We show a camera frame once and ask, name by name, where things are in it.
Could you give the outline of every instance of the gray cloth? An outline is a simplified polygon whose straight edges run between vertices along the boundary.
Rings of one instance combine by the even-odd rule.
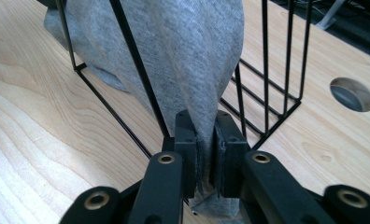
[[[218,101],[240,58],[241,0],[122,0],[135,42],[170,134],[175,115],[188,109],[202,149],[204,195],[191,200],[197,213],[234,218],[238,200],[217,197],[208,183]],[[127,90],[151,112],[109,1],[67,1],[65,13],[75,52],[107,84]],[[46,29],[66,46],[60,17],[49,9]]]

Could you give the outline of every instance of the wooden desk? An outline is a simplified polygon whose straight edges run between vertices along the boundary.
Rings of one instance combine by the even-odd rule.
[[[275,78],[285,50],[286,13],[269,7]],[[259,4],[249,0],[245,9],[243,57],[261,65],[260,31],[251,25],[260,23]],[[42,26],[45,11],[34,0],[0,1],[0,223],[57,223],[84,190],[99,185],[126,189],[142,178],[148,163],[72,71],[67,52]],[[297,24],[294,35],[300,39],[302,25]],[[335,77],[353,77],[370,90],[370,57],[312,28],[308,58],[303,104],[261,149],[275,154],[317,193],[338,183],[370,193],[370,112],[346,109],[329,91]],[[87,76],[104,89],[141,141],[158,152],[158,126],[139,103]],[[185,223],[197,222],[209,221],[187,208]]]

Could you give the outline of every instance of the light wood surface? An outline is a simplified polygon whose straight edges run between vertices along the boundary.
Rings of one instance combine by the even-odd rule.
[[[271,77],[282,82],[286,12],[269,4]],[[246,0],[243,58],[261,68],[260,6]],[[124,190],[142,178],[148,160],[71,69],[67,52],[45,31],[46,9],[34,0],[0,1],[0,223],[57,223],[86,189]],[[292,92],[296,94],[303,22],[296,19]],[[370,112],[338,103],[329,84],[351,77],[370,90],[370,57],[312,27],[302,105],[262,146],[306,188],[322,193],[343,183],[370,193]],[[162,136],[156,121],[128,93],[103,93],[152,153]],[[261,91],[258,80],[244,78]],[[233,101],[229,87],[225,97]],[[272,104],[280,96],[272,93]],[[246,102],[249,117],[260,109]],[[250,142],[255,140],[249,132]],[[208,223],[185,210],[185,223]]]

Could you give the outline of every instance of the metal grommet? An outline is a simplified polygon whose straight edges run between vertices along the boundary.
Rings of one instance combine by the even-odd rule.
[[[264,155],[263,153],[255,153],[254,155],[252,155],[252,158],[255,161],[260,162],[260,163],[270,162],[270,158],[268,156]]]
[[[159,157],[158,161],[161,164],[170,164],[173,162],[176,158],[172,155],[169,154],[163,154],[162,156]]]
[[[365,208],[368,206],[368,202],[363,196],[351,190],[341,189],[337,192],[337,196],[342,202],[356,208]]]
[[[109,195],[105,191],[96,191],[85,201],[84,206],[89,210],[100,209],[109,202]]]

